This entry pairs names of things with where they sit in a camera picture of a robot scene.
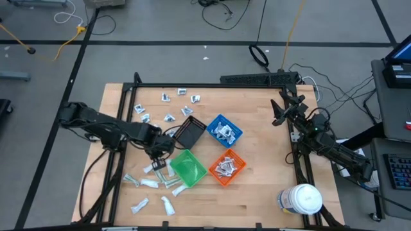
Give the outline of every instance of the orange plastic bin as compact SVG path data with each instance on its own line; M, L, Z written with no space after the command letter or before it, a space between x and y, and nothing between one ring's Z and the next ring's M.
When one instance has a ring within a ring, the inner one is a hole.
M218 173L215 171L217 165L220 162L224 161L224 157L230 157L234 159L234 167L237 168L237 170L235 170L231 177L219 177ZM208 171L210 172L210 174L216 178L218 180L218 182L226 187L232 180L234 180L234 178L236 178L236 176L243 170L243 168L247 165L247 163L239 156L237 155L237 153L235 153L232 149L227 149L227 151L225 151L225 153L223 155L221 155L220 158L218 158L218 160L216 160L216 162L214 162L214 164L208 169Z

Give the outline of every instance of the blue plastic bin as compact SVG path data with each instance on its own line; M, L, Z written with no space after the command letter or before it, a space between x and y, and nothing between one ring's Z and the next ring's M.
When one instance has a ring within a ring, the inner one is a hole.
M222 126L225 126L225 125L230 126L230 128L233 130L235 134L234 137L236 138L236 140L232 144L229 144L226 140L217 139L216 134L212 132L218 126L218 122L221 122ZM238 141L238 139L241 137L241 135L243 134L243 131L241 129L239 129L236 125L234 125L232 122L230 122L226 117L224 117L221 114L218 115L213 120L213 122L211 122L211 124L207 127L207 131L210 133L210 135L212 135L216 140L218 140L218 142L223 144L226 148L231 148L231 146L234 145Z

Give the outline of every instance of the concrete floor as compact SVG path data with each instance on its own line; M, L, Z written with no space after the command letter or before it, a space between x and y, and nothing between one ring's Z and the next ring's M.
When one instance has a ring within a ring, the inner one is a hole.
M85 19L81 0L73 0L76 14ZM268 1L261 29L261 41L284 42L297 12L298 0ZM378 0L387 22L400 42L410 31L411 15L407 0ZM212 28L201 19L201 7L188 0L128 1L122 8L102 10L100 15L111 15L117 22L114 33L91 37L91 40L120 41L253 41L263 9L263 0L252 0L242 21L231 31ZM227 5L239 17L246 5L244 0L228 1ZM221 26L226 15L222 8L207 9L206 15ZM34 9L16 8L0 2L3 24L24 40L68 40L75 33L76 19L66 24L53 22L59 6L41 6ZM112 23L102 19L94 32L110 30ZM48 133L63 96L80 46L66 46L56 62L30 56L21 46L2 45L10 39L0 31L0 69L26 71L32 80L28 83L0 80L0 98L13 101L15 112L3 126L0 138L0 230L14 227L22 203L30 186ZM383 58L392 48L371 0L327 1L309 0L292 37L295 42L375 42L386 47L306 47L289 48L286 68L297 62L311 65L329 76L343 90L359 84L371 75L370 62ZM53 57L56 45L32 45L37 54ZM269 50L271 70L281 64L283 46L261 47ZM331 87L337 96L341 93L324 77L309 69L295 66L303 76L311 76L322 86ZM247 46L87 46L83 62L71 92L71 101L83 101L98 108L104 85L108 82L132 81L137 71L144 82L218 83L221 75L263 73L249 55ZM370 91L374 83L358 94ZM334 101L326 89L320 89L324 107ZM340 104L330 107L335 109ZM369 106L379 115L374 96ZM337 110L331 119L338 137L350 137L370 127L370 119L352 102ZM89 144L73 134L59 130L44 176L30 210L26 227L68 224L81 182ZM355 228L372 230L408 230L411 222L387 217L381 223L371 221L367 214L374 212L373 196L340 178L336 178L345 222Z

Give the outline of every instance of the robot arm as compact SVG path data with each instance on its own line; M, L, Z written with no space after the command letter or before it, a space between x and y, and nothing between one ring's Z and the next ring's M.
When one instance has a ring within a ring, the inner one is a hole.
M361 182L370 180L373 171L370 160L335 142L335 134L334 137L327 134L328 131L332 131L329 117L315 114L310 118L313 111L306 117L305 111L308 107L302 103L304 96L290 97L284 92L280 92L280 95L285 103L290 104L290 107L283 110L274 100L271 100L275 115L272 124L279 126L287 119L295 126L300 133L296 142L299 153L308 155L315 151L318 155L324 155L346 168L356 180Z
M158 127L148 123L128 123L99 113L85 103L66 103L59 113L59 123L62 128L81 128L98 137L105 150L118 152L123 148L122 142L131 142L145 150L155 170L166 166L162 157L165 153L173 153L175 147L175 141L162 134Z

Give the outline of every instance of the wooden tabletop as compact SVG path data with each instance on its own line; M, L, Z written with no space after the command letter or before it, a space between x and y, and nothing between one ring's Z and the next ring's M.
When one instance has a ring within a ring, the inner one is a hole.
M122 84L106 84L100 112L116 116L121 88ZM317 106L312 86L299 85L297 90L298 95L306 96L304 103L309 106L308 112ZM171 102L161 101L162 92L170 96ZM300 215L285 214L277 205L278 192L296 185L293 165L284 161L286 154L291 151L287 125L271 125L274 115L270 99L284 106L278 92L277 89L193 88L188 89L187 95L177 96L176 89L138 88L136 104L142 104L150 114L150 123L158 124L163 130L181 124L186 119L181 112L181 108L186 105L194 110L192 115L204 124L209 124L218 114L223 114L243 130L243 135L232 149L247 162L247 166L228 187L222 187L208 174L177 197L171 193L177 185L171 189L163 185L159 189L144 185L136 188L133 183L122 181L114 224L161 226L163 221L169 221L171 227L255 227L256 223L262 223L265 228L302 228ZM192 104L189 97L197 94L201 95L201 102ZM167 113L173 115L176 121L165 122ZM140 115L133 112L132 121L141 122ZM208 168L225 150L217 140L204 132L191 152ZM100 143L91 144L85 170L102 151ZM175 150L170 158L179 153L179 150ZM87 212L101 193L107 158L108 154L91 169L87 177L83 212ZM344 223L330 161L313 153L310 159L315 186L321 192L325 206L337 221ZM147 175L143 172L143 168L149 164L150 159L144 151L129 146L123 176L128 173L137 180L156 180L153 171ZM161 196L167 196L171 201L175 215L166 215ZM148 205L137 214L132 214L130 208L146 197L150 200ZM106 202L104 220L108 218L110 203L111 195ZM77 199L73 221L79 219Z

